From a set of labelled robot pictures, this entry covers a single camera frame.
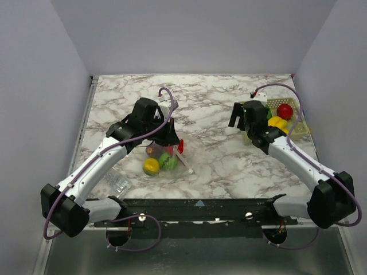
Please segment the clear zip top bag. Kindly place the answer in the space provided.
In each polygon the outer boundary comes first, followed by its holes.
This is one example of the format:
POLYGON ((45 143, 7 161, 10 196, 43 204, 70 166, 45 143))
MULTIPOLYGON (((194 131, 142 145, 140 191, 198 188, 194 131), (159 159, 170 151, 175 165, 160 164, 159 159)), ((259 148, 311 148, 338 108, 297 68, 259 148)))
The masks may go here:
POLYGON ((205 144, 183 132, 178 137, 177 145, 151 142, 143 147, 142 171, 147 176, 177 179, 199 173, 205 160, 205 144))

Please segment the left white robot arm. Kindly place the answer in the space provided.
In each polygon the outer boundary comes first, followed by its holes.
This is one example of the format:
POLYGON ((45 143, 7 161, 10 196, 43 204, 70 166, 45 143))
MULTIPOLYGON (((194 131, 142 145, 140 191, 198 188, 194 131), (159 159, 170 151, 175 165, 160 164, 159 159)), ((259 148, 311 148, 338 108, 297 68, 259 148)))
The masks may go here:
POLYGON ((132 112, 111 125, 97 149, 78 169, 55 186, 41 190, 42 215, 69 237, 77 236, 90 223, 110 221, 114 226, 126 222, 127 212, 115 195, 88 201, 95 186, 109 170, 144 140, 160 146, 179 144, 174 119, 169 115, 177 101, 156 102, 140 98, 132 112))

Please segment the green bell pepper toy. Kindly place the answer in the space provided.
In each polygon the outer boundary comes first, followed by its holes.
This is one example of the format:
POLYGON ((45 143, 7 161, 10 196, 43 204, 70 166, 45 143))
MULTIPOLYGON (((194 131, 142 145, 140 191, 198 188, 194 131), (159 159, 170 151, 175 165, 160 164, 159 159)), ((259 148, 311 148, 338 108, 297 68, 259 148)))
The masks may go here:
POLYGON ((266 109, 267 109, 267 120, 271 119, 272 118, 272 112, 269 108, 269 106, 266 105, 266 109))

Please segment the green watermelon toy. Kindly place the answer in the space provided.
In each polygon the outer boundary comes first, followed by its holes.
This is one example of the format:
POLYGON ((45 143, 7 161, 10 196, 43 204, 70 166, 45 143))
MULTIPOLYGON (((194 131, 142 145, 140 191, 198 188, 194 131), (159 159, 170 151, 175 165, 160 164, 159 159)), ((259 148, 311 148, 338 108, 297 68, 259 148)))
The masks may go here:
POLYGON ((160 169, 164 171, 170 171, 177 167, 178 165, 178 158, 177 156, 173 156, 167 152, 163 153, 159 158, 159 165, 160 169))

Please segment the purple mangosteen toy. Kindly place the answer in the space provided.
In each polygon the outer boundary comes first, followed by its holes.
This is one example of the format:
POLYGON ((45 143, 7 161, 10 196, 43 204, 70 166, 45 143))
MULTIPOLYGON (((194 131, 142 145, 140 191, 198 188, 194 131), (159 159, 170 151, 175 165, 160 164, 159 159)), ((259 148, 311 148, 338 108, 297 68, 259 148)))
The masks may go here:
POLYGON ((160 146, 148 146, 146 147, 145 152, 149 158, 159 158, 162 154, 162 149, 160 146))

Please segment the yellow lemon toy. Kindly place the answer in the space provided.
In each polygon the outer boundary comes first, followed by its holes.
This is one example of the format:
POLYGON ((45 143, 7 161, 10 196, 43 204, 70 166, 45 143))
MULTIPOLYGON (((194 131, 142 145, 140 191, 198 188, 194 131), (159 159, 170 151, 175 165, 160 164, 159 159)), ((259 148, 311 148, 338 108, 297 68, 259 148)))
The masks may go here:
POLYGON ((160 171, 159 161, 154 158, 148 158, 143 163, 143 172, 147 175, 154 176, 160 171))

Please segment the red bell pepper toy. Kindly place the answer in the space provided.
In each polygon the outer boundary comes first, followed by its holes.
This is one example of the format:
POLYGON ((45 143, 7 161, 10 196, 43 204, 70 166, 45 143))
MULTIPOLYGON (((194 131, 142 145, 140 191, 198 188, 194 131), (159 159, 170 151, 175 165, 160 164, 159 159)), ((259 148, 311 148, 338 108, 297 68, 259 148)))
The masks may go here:
POLYGON ((177 147, 177 151, 178 151, 180 154, 182 154, 182 153, 183 153, 183 151, 184 151, 184 140, 183 140, 183 139, 181 139, 181 140, 180 140, 180 143, 179 143, 179 145, 178 145, 178 147, 177 147))

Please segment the red pomegranate toy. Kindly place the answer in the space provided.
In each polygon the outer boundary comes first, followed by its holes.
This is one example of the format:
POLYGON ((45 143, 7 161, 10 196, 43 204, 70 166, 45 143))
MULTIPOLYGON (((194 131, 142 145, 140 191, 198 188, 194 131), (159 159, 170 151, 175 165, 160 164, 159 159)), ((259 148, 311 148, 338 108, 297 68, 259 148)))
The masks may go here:
POLYGON ((289 104, 281 104, 278 106, 277 115, 284 120, 290 120, 293 116, 294 110, 289 104))

